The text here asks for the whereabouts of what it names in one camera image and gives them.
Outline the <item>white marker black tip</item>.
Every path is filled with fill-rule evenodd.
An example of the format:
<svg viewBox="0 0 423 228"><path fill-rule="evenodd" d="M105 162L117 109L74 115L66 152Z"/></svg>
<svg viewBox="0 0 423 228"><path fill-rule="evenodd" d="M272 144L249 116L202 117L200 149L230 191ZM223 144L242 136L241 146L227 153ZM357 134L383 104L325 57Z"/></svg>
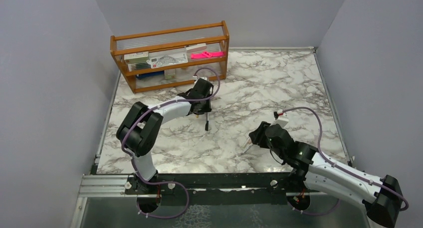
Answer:
<svg viewBox="0 0 423 228"><path fill-rule="evenodd" d="M205 115L206 115L205 130L206 130L206 131L209 131L209 124L210 124L209 112L205 113Z"/></svg>

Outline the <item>white pen green end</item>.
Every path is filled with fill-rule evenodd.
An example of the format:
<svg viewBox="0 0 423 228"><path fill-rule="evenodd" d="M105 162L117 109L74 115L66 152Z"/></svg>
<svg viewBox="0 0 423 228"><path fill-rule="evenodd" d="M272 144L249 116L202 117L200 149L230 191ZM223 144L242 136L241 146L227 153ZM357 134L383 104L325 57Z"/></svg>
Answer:
<svg viewBox="0 0 423 228"><path fill-rule="evenodd" d="M251 146L246 147L241 153L240 155L245 154L249 149L251 148Z"/></svg>

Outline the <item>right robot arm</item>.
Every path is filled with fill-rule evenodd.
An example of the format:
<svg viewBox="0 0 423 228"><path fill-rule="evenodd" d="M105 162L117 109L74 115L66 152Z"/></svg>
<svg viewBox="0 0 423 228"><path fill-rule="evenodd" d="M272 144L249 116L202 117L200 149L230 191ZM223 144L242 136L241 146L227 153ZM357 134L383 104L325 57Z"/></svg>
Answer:
<svg viewBox="0 0 423 228"><path fill-rule="evenodd" d="M327 193L364 210L375 223L395 227L402 206L402 191L395 177L381 178L323 158L318 148L293 140L279 124L261 122L250 132L249 139L292 167L288 177L291 190L306 188Z"/></svg>

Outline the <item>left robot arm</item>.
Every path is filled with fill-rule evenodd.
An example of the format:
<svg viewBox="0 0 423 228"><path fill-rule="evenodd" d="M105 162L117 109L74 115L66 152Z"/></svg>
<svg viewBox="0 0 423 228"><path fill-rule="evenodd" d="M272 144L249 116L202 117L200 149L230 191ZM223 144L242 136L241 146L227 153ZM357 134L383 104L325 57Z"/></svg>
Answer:
<svg viewBox="0 0 423 228"><path fill-rule="evenodd" d="M144 193L156 189L157 170L153 164L151 150L163 124L192 114L211 112L211 98L214 86L206 79L199 78L193 88L179 93L176 97L158 105L133 104L116 132L122 151L131 158L138 187Z"/></svg>

